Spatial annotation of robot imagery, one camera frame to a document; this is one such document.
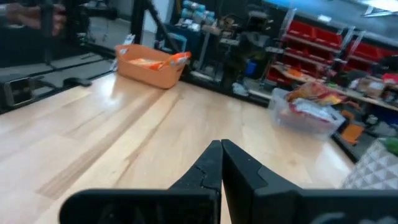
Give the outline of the orange black shop vacuum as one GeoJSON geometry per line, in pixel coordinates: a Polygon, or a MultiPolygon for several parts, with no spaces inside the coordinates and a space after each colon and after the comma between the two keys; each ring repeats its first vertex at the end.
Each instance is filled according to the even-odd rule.
{"type": "Polygon", "coordinates": [[[342,125],[341,137],[352,146],[355,146],[365,129],[365,124],[357,111],[343,110],[341,114],[346,119],[344,125],[342,125]]]}

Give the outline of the blue floor bin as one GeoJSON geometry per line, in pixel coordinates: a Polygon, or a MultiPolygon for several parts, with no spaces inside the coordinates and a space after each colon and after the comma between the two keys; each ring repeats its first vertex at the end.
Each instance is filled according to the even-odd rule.
{"type": "Polygon", "coordinates": [[[251,60],[247,60],[246,62],[246,69],[245,69],[245,76],[252,77],[255,73],[257,67],[256,62],[252,62],[251,60]]]}

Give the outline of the teach pendant with screen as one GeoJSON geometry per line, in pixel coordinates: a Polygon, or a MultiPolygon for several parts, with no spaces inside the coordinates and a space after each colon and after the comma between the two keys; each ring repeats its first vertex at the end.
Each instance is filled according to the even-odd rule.
{"type": "Polygon", "coordinates": [[[170,37],[175,41],[179,51],[184,52],[187,46],[187,38],[184,35],[170,33],[170,37]]]}

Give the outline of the cardboard box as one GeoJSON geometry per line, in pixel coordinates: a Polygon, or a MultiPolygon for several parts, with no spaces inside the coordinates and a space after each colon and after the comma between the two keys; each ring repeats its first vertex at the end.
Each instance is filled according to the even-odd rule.
{"type": "Polygon", "coordinates": [[[370,98],[379,98],[386,85],[382,81],[376,81],[370,78],[362,78],[358,83],[357,90],[364,96],[370,98]]]}

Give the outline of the clear plastic bin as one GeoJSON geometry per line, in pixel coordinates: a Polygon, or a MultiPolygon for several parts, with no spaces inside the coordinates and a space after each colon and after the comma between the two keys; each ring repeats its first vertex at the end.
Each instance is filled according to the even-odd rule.
{"type": "Polygon", "coordinates": [[[272,91],[272,98],[268,108],[271,110],[271,118],[275,124],[291,128],[300,133],[311,134],[317,139],[326,141],[344,123],[345,117],[331,106],[327,107],[337,117],[337,120],[332,123],[326,123],[291,112],[289,102],[285,99],[288,93],[288,91],[280,88],[275,88],[272,91]]]}

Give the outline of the red bin shelf rack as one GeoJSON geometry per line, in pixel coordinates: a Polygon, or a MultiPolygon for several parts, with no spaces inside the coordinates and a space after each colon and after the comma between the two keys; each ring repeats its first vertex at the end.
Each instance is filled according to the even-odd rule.
{"type": "Polygon", "coordinates": [[[294,15],[282,38],[284,54],[277,64],[287,77],[324,81],[341,73],[356,28],[294,15]]]}
{"type": "Polygon", "coordinates": [[[357,42],[358,35],[354,35],[346,47],[344,70],[368,71],[382,58],[398,55],[398,43],[362,36],[357,42]]]}

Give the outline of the potted plant triangle pattern pot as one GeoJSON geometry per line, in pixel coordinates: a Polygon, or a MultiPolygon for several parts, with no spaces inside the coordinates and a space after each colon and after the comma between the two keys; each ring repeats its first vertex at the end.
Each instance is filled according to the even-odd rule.
{"type": "Polygon", "coordinates": [[[398,138],[373,141],[340,188],[398,190],[398,138]]]}

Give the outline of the ceiling light fixture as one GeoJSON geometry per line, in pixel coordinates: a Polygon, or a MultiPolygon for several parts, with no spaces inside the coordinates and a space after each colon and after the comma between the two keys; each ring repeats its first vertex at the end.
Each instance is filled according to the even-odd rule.
{"type": "Polygon", "coordinates": [[[361,0],[367,5],[363,17],[398,16],[398,0],[361,0]]]}

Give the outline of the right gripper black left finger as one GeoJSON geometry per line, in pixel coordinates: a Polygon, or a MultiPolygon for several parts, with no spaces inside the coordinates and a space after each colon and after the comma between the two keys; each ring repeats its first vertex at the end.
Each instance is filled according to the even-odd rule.
{"type": "Polygon", "coordinates": [[[60,224],[220,224],[223,147],[214,140],[171,187],[87,189],[61,206],[60,224]]]}

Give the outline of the small red bin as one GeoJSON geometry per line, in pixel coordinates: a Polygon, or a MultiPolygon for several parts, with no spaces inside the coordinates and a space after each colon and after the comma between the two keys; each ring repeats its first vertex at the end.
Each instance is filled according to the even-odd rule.
{"type": "Polygon", "coordinates": [[[384,83],[390,83],[392,85],[398,85],[398,73],[385,73],[382,76],[384,83]]]}

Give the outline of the person's hand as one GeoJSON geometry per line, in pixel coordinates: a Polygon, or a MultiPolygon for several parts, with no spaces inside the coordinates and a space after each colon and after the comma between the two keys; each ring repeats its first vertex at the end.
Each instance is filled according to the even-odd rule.
{"type": "MultiPolygon", "coordinates": [[[[63,15],[65,8],[56,4],[53,6],[52,35],[56,36],[63,29],[67,18],[63,15]]],[[[41,10],[39,6],[27,7],[17,2],[0,4],[0,26],[27,26],[41,29],[41,10]]]]}

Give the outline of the orange plastic bin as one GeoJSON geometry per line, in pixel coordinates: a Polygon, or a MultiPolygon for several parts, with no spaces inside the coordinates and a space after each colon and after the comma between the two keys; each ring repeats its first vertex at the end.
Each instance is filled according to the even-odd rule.
{"type": "Polygon", "coordinates": [[[150,70],[133,65],[129,61],[137,58],[166,61],[172,56],[171,54],[139,44],[118,45],[115,48],[115,53],[118,57],[118,74],[161,89],[172,88],[179,81],[183,69],[187,64],[186,62],[183,65],[167,66],[161,70],[150,70]],[[125,54],[116,53],[117,50],[124,48],[128,49],[125,54]]]}

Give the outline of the wooden workbench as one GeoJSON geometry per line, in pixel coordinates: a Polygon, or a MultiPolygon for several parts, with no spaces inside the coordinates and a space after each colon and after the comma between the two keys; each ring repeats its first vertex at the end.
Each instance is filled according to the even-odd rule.
{"type": "Polygon", "coordinates": [[[297,82],[300,82],[300,83],[308,83],[308,82],[320,83],[322,85],[325,85],[331,91],[337,92],[337,93],[339,93],[341,95],[345,95],[347,97],[354,98],[354,99],[357,99],[359,101],[363,101],[363,102],[370,103],[370,104],[373,104],[373,105],[377,105],[377,106],[380,106],[380,107],[383,107],[383,108],[387,108],[387,109],[392,110],[392,111],[398,111],[398,107],[396,107],[396,106],[389,105],[389,104],[387,104],[387,103],[385,103],[385,102],[383,102],[381,100],[376,100],[376,99],[373,99],[373,98],[360,96],[359,93],[355,92],[355,91],[349,91],[348,89],[344,90],[342,88],[330,87],[327,84],[323,83],[323,80],[314,79],[314,78],[312,78],[310,76],[305,76],[305,74],[302,74],[302,77],[296,77],[294,75],[291,75],[281,65],[271,65],[271,67],[276,69],[276,70],[278,70],[281,74],[283,74],[283,76],[285,76],[286,78],[289,78],[291,80],[294,80],[294,81],[297,81],[297,82]]]}

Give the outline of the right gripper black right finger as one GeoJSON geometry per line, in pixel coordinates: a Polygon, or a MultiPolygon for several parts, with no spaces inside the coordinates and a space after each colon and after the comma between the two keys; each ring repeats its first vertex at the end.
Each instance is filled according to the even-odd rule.
{"type": "Polygon", "coordinates": [[[398,190],[302,189],[229,139],[221,144],[232,224],[398,224],[398,190]]]}

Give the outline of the silver metal bracket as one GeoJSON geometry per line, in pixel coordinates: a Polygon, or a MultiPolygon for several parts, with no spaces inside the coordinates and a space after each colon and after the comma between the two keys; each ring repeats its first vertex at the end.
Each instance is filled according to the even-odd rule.
{"type": "MultiPolygon", "coordinates": [[[[128,34],[123,42],[123,45],[131,45],[134,42],[135,39],[135,35],[133,34],[128,34]]],[[[117,50],[116,53],[119,54],[125,54],[128,51],[127,48],[121,49],[121,50],[117,50]]],[[[111,72],[115,72],[118,69],[118,57],[115,57],[115,59],[113,60],[109,70],[111,72]]]]}

